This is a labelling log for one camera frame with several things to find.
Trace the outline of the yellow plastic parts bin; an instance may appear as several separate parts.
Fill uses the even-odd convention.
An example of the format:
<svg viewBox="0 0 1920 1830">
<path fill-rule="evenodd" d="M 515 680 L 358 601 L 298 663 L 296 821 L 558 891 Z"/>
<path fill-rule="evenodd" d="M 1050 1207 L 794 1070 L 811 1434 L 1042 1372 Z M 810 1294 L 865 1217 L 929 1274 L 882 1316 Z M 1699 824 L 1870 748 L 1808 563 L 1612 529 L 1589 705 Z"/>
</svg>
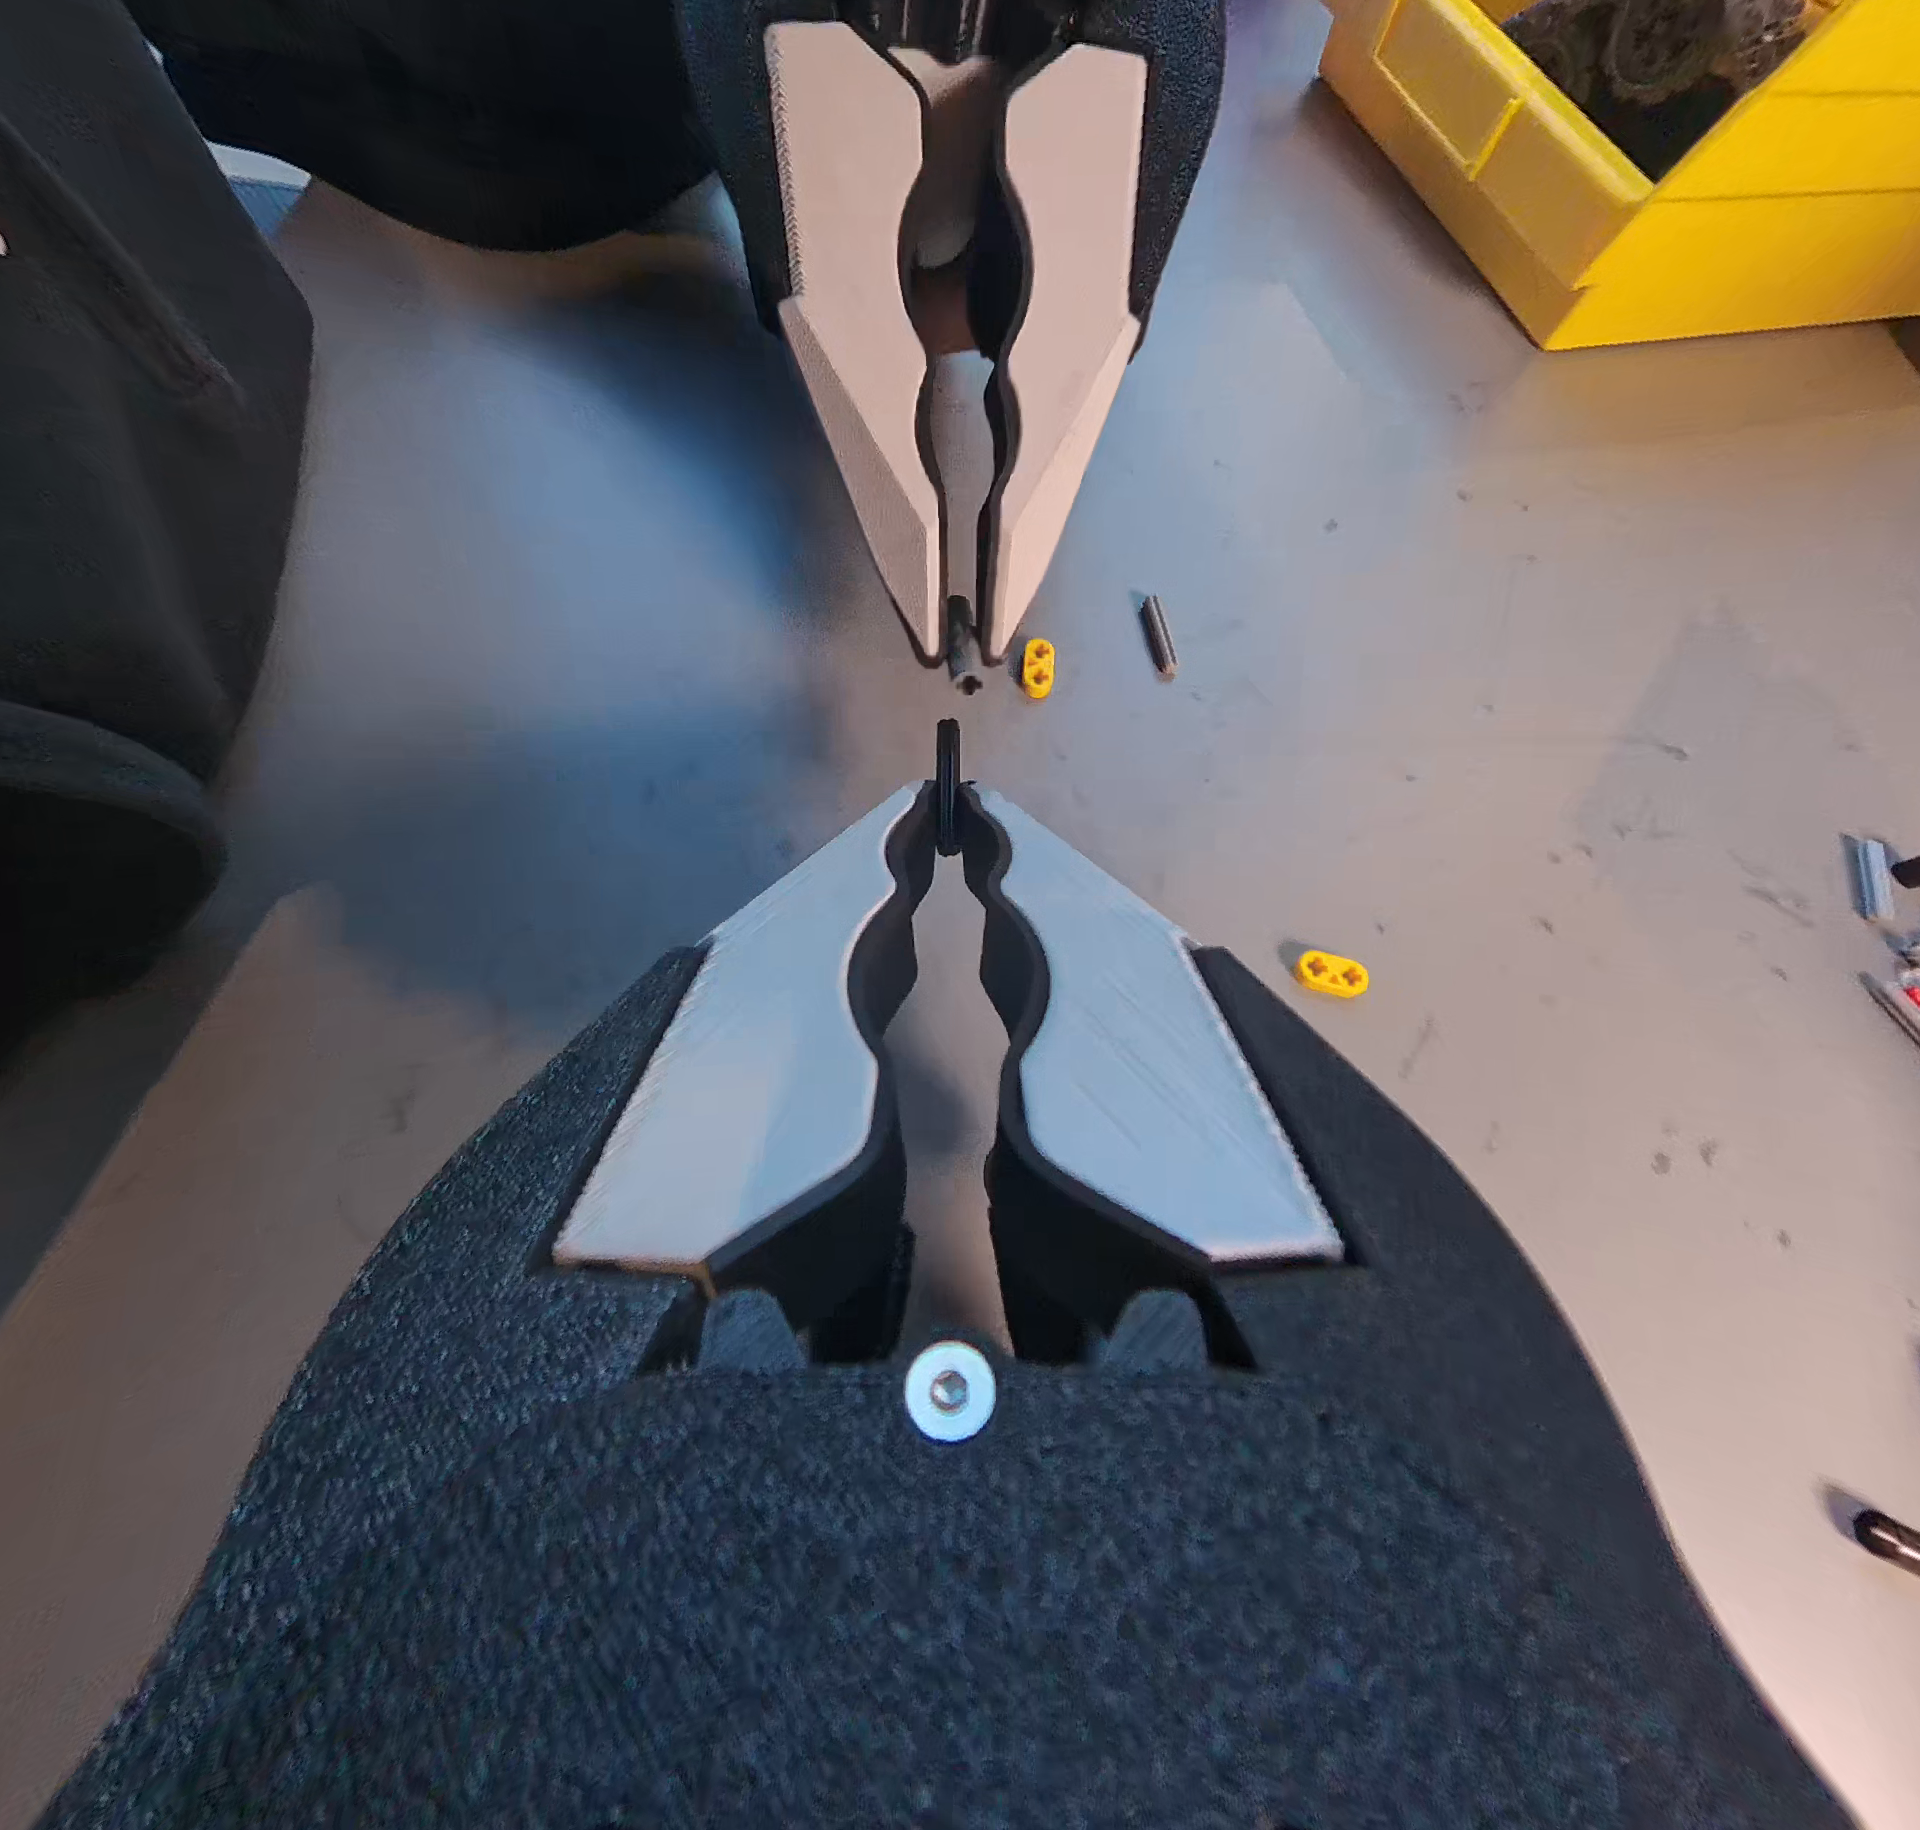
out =
<svg viewBox="0 0 1920 1830">
<path fill-rule="evenodd" d="M 1808 0 L 1658 181 L 1504 38 L 1533 0 L 1323 0 L 1318 76 L 1548 351 L 1917 316 L 1917 0 Z"/>
</svg>

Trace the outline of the pile of black red pins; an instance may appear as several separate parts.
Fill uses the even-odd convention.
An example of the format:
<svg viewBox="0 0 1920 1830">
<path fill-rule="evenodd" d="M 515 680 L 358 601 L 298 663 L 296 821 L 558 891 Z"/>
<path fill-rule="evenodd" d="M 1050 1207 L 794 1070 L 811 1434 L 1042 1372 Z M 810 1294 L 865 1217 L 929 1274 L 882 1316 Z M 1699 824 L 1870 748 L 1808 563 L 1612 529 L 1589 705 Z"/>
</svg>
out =
<svg viewBox="0 0 1920 1830">
<path fill-rule="evenodd" d="M 1917 929 L 1901 929 L 1901 899 L 1917 894 L 1917 854 L 1899 856 L 1885 844 L 1885 856 L 1893 859 L 1893 883 L 1894 883 L 1894 920 L 1872 926 L 1884 930 L 1884 943 L 1893 954 L 1888 975 L 1865 975 L 1865 988 L 1872 1001 L 1884 1004 L 1888 1021 L 1901 1027 L 1901 1032 L 1917 1046 Z"/>
</svg>

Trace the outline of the grey woven chair seat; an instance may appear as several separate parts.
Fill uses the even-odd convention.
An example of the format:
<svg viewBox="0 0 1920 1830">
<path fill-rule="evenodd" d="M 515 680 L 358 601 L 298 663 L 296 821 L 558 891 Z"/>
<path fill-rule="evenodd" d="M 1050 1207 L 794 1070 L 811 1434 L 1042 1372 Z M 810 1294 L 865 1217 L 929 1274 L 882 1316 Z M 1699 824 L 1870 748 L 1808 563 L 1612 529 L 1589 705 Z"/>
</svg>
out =
<svg viewBox="0 0 1920 1830">
<path fill-rule="evenodd" d="M 209 142 L 209 154 L 245 210 L 251 228 L 275 243 L 286 214 L 298 207 L 312 183 L 309 171 L 230 142 Z"/>
</svg>

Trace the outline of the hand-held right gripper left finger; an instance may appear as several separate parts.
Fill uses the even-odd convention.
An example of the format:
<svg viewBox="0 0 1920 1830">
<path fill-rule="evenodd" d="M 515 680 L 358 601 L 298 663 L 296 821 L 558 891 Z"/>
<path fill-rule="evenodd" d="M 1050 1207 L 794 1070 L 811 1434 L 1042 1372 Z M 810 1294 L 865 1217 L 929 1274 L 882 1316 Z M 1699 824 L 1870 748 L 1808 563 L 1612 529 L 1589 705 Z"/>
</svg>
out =
<svg viewBox="0 0 1920 1830">
<path fill-rule="evenodd" d="M 871 1146 L 879 1031 L 854 956 L 896 902 L 905 786 L 715 926 L 659 1046 L 554 1237 L 558 1266 L 735 1274 Z"/>
</svg>

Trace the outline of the person's left forearm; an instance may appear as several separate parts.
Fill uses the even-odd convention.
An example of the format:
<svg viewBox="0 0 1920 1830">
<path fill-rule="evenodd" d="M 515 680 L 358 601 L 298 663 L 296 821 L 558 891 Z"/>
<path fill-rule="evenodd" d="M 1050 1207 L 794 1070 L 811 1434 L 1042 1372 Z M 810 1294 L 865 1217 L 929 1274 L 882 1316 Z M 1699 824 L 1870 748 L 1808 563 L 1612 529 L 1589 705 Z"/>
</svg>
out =
<svg viewBox="0 0 1920 1830">
<path fill-rule="evenodd" d="M 469 249 L 579 249 L 712 176 L 673 0 L 120 3 L 204 139 Z"/>
</svg>

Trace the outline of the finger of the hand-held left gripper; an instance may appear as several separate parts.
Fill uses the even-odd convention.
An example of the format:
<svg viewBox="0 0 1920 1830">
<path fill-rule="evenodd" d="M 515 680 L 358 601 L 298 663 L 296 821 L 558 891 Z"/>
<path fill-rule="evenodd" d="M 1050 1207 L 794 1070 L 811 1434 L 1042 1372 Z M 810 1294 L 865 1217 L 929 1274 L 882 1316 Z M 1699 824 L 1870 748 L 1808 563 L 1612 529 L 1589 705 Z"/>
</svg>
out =
<svg viewBox="0 0 1920 1830">
<path fill-rule="evenodd" d="M 1067 529 L 1069 508 L 1138 343 L 1130 308 L 1142 56 L 1067 44 L 1027 76 L 999 132 L 1020 292 L 999 348 L 1005 430 L 985 505 L 980 651 L 1003 660 Z"/>
<path fill-rule="evenodd" d="M 773 21 L 766 76 L 791 274 L 780 335 L 890 605 L 919 660 L 937 667 L 942 499 L 922 448 L 929 360 L 902 284 L 923 97 L 844 21 Z"/>
</svg>

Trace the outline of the tracked toy brick vehicle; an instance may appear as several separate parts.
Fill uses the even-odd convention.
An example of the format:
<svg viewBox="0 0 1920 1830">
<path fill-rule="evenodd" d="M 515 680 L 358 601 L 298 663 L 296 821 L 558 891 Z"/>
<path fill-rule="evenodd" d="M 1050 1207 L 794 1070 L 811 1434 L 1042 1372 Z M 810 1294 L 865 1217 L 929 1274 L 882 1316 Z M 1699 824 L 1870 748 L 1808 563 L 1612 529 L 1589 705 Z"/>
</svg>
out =
<svg viewBox="0 0 1920 1830">
<path fill-rule="evenodd" d="M 1501 32 L 1645 181 L 1661 181 L 1842 3 L 1533 0 Z"/>
</svg>

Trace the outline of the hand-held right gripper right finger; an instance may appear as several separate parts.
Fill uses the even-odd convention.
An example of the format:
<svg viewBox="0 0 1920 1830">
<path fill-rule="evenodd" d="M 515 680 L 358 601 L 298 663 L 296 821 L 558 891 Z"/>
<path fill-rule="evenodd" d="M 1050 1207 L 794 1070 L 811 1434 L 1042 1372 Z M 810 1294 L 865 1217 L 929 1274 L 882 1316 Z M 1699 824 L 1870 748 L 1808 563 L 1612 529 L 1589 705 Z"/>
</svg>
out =
<svg viewBox="0 0 1920 1830">
<path fill-rule="evenodd" d="M 999 791 L 966 791 L 966 879 L 1016 1160 L 1193 1266 L 1337 1265 L 1199 943 Z"/>
</svg>

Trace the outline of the grey desk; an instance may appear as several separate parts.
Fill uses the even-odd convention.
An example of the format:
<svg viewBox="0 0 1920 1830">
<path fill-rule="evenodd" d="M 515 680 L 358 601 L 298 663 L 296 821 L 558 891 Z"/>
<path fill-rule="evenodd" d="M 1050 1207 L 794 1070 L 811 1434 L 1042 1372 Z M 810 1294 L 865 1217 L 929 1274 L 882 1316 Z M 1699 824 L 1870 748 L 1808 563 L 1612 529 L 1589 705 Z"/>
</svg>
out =
<svg viewBox="0 0 1920 1830">
<path fill-rule="evenodd" d="M 315 402 L 227 879 L 3 1074 L 3 1828 L 138 1686 L 399 1210 L 949 713 L 1456 1160 L 1750 1674 L 1917 1828 L 1917 1581 L 1839 1504 L 1917 1521 L 1917 1049 L 1842 856 L 1917 848 L 1917 371 L 1879 326 L 1533 351 L 1323 33 L 1228 0 L 1042 708 L 905 651 L 712 190 L 526 258 L 286 214 Z"/>
</svg>

